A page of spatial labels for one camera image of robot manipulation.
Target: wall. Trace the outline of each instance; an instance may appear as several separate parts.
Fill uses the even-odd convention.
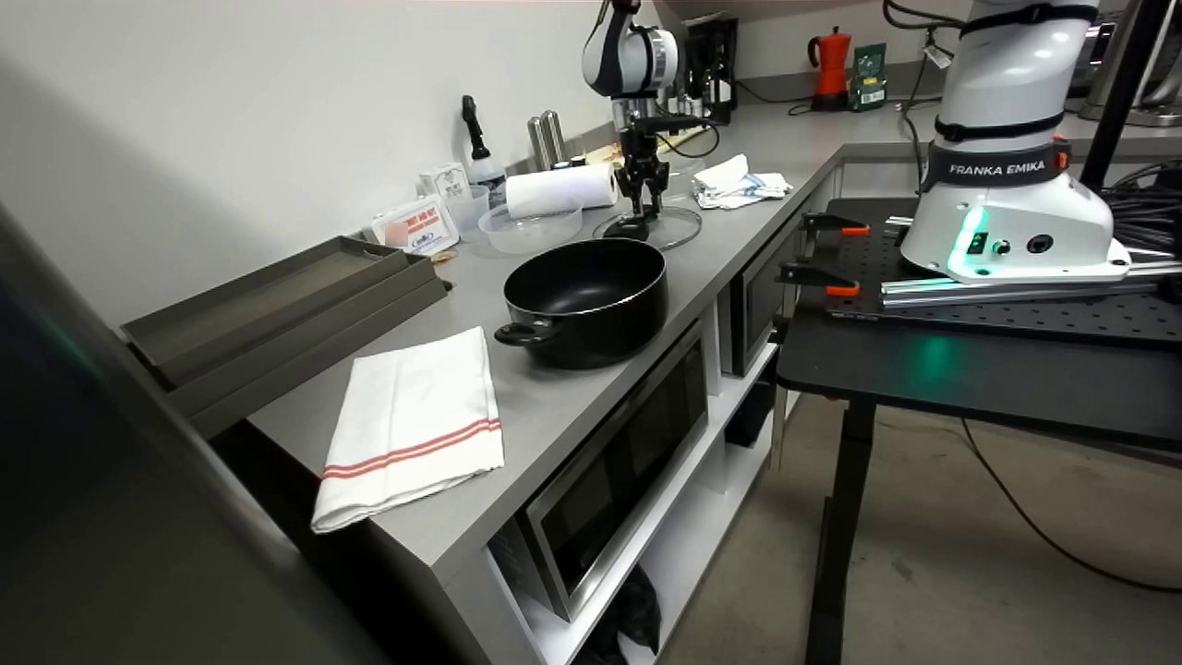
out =
[[[597,0],[4,0],[0,200],[110,323],[275,264],[528,116],[610,121]]]
[[[970,0],[904,0],[904,9],[939,12],[965,17]],[[775,73],[801,73],[808,65],[808,38],[829,32],[854,38],[854,43],[886,43],[886,64],[915,64],[922,32],[919,30],[895,30],[883,17],[877,0],[843,4],[829,12],[801,12],[778,17],[738,22],[738,79],[775,79]]]

